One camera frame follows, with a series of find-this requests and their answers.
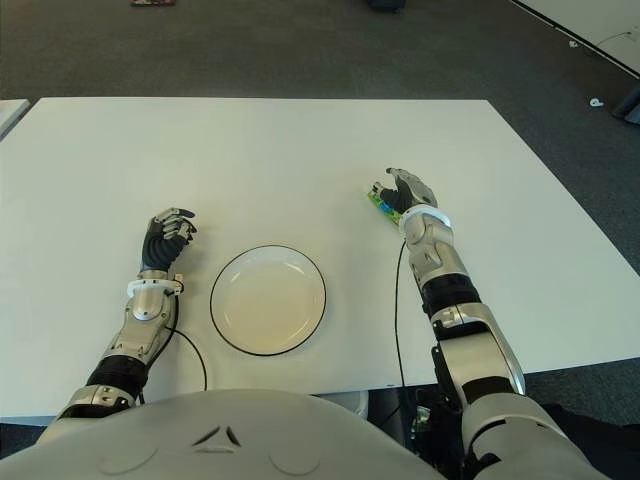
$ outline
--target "robotic hand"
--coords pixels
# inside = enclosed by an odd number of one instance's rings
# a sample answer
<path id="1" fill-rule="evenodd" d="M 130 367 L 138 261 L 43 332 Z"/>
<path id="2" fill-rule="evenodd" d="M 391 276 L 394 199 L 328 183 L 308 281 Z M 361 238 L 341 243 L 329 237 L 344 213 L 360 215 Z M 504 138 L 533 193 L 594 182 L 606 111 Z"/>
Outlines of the robotic hand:
<path id="1" fill-rule="evenodd" d="M 195 215 L 169 208 L 151 218 L 142 246 L 138 278 L 129 283 L 124 326 L 109 343 L 87 384 L 78 389 L 39 442 L 58 436 L 84 419 L 103 418 L 135 406 L 151 365 L 168 342 L 178 320 L 182 276 L 169 268 L 189 244 Z"/>
<path id="2" fill-rule="evenodd" d="M 378 182 L 373 187 L 380 198 L 396 212 L 404 213 L 409 208 L 422 204 L 438 208 L 433 191 L 418 177 L 400 168 L 387 168 L 387 173 L 393 175 L 397 190 L 384 188 Z"/>
<path id="3" fill-rule="evenodd" d="M 196 227 L 189 221 L 195 214 L 182 208 L 168 208 L 149 220 L 142 246 L 142 271 L 169 271 L 182 249 L 193 239 Z"/>

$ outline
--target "white ring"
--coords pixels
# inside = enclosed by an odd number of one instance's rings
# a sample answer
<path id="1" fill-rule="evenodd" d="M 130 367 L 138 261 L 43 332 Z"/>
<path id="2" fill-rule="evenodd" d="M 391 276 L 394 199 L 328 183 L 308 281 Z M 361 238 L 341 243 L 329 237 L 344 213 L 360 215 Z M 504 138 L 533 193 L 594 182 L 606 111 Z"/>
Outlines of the white ring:
<path id="1" fill-rule="evenodd" d="M 431 207 L 429 205 L 416 205 L 414 207 L 411 207 L 406 212 L 404 212 L 402 214 L 402 217 L 400 217 L 400 222 L 398 224 L 398 227 L 400 228 L 400 233 L 402 233 L 403 235 L 406 235 L 406 232 L 404 231 L 404 224 L 407 222 L 407 220 L 409 220 L 414 215 L 423 215 L 423 214 L 437 218 L 442 223 L 444 223 L 447 227 L 451 228 L 451 220 L 449 219 L 449 217 L 447 217 L 447 215 L 445 215 L 445 213 L 442 210 L 438 210 L 437 208 Z"/>

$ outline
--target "small white object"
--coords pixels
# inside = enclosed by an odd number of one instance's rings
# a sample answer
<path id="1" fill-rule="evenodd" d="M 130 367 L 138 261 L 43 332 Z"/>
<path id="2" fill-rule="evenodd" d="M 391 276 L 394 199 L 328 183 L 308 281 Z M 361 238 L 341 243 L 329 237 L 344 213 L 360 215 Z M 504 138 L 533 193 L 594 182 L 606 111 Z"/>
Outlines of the small white object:
<path id="1" fill-rule="evenodd" d="M 277 355 L 311 336 L 325 299 L 322 275 L 309 258 L 270 245 L 244 252 L 224 268 L 211 293 L 211 316 L 238 350 Z"/>
<path id="2" fill-rule="evenodd" d="M 435 207 L 430 207 L 429 205 L 416 205 L 415 207 L 411 207 L 409 210 L 404 212 L 402 214 L 402 217 L 400 217 L 400 223 L 398 224 L 400 233 L 402 233 L 403 235 L 405 234 L 404 225 L 407 222 L 407 220 L 409 220 L 414 215 L 423 215 L 423 214 L 430 215 L 434 218 L 437 218 L 442 223 L 444 223 L 447 227 L 451 228 L 451 220 L 449 219 L 449 217 L 447 217 L 447 215 L 442 210 L 438 210 Z"/>
<path id="3" fill-rule="evenodd" d="M 139 290 L 147 290 L 149 288 L 161 288 L 163 290 L 173 290 L 174 295 L 180 295 L 182 293 L 182 283 L 175 280 L 158 280 L 158 279 L 142 279 L 129 282 L 127 285 L 127 295 L 129 298 L 133 298 Z"/>

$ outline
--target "white plate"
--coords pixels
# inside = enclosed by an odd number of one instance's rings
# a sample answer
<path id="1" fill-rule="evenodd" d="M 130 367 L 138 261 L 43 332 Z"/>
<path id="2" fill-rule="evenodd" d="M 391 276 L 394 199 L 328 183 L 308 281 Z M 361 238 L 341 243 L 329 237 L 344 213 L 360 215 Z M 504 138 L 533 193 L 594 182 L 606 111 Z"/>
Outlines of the white plate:
<path id="1" fill-rule="evenodd" d="M 211 290 L 211 318 L 238 350 L 277 355 L 311 336 L 325 301 L 318 267 L 296 250 L 270 245 L 244 252 L 220 272 Z"/>

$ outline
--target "plate rim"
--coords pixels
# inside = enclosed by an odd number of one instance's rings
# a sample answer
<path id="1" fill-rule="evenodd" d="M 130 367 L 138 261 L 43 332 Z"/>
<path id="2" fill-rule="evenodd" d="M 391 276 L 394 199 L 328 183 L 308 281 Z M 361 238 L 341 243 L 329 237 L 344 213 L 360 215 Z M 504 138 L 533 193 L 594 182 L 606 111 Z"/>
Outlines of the plate rim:
<path id="1" fill-rule="evenodd" d="M 233 262 L 235 262 L 238 258 L 240 258 L 242 255 L 244 255 L 246 253 L 249 253 L 249 252 L 251 252 L 253 250 L 258 250 L 260 248 L 266 248 L 266 247 L 286 248 L 287 250 L 292 250 L 292 251 L 294 251 L 296 253 L 299 253 L 304 258 L 309 260 L 311 262 L 311 265 L 313 265 L 315 267 L 316 271 L 318 272 L 318 275 L 320 275 L 320 281 L 322 282 L 322 290 L 324 291 L 324 298 L 323 298 L 323 303 L 322 303 L 322 312 L 320 313 L 320 319 L 318 320 L 318 323 L 313 328 L 311 333 L 309 333 L 309 335 L 307 335 L 304 340 L 302 340 L 300 343 L 294 345 L 291 348 L 288 348 L 286 350 L 282 350 L 282 351 L 279 351 L 279 352 L 275 352 L 275 353 L 256 353 L 256 352 L 250 352 L 248 350 L 245 350 L 245 349 L 240 348 L 237 345 L 233 344 L 220 331 L 220 329 L 218 328 L 218 325 L 216 324 L 216 319 L 215 319 L 215 317 L 213 315 L 213 292 L 216 289 L 216 285 L 218 284 L 218 280 L 220 280 L 220 277 L 222 276 L 222 274 L 224 273 L 224 271 L 227 269 L 227 267 L 229 265 L 231 265 Z M 244 250 L 243 252 L 239 253 L 238 255 L 233 257 L 231 260 L 229 260 L 224 265 L 224 267 L 222 267 L 220 269 L 220 272 L 216 276 L 216 280 L 213 282 L 213 286 L 211 287 L 211 293 L 209 294 L 209 316 L 211 317 L 211 323 L 213 323 L 213 326 L 216 329 L 216 331 L 218 332 L 218 335 L 220 335 L 220 337 L 225 341 L 225 343 L 227 343 L 229 346 L 233 347 L 234 349 L 236 349 L 236 350 L 238 350 L 238 351 L 240 351 L 242 353 L 246 353 L 248 355 L 253 355 L 255 357 L 274 357 L 276 355 L 282 355 L 283 353 L 287 353 L 287 352 L 290 352 L 291 350 L 294 350 L 294 349 L 298 348 L 300 345 L 302 345 L 307 340 L 309 340 L 313 336 L 314 333 L 316 333 L 316 330 L 318 329 L 318 327 L 322 323 L 322 319 L 324 318 L 324 312 L 326 311 L 326 308 L 327 308 L 327 285 L 326 285 L 326 283 L 324 281 L 324 275 L 322 275 L 322 271 L 320 270 L 320 268 L 318 268 L 318 265 L 316 265 L 316 262 L 311 260 L 307 255 L 305 255 L 304 253 L 302 253 L 300 250 L 298 250 L 296 248 L 288 247 L 286 245 L 279 245 L 279 244 L 275 244 L 275 243 L 269 243 L 269 244 L 266 244 L 266 245 L 258 245 L 257 247 L 249 248 L 249 249 Z"/>

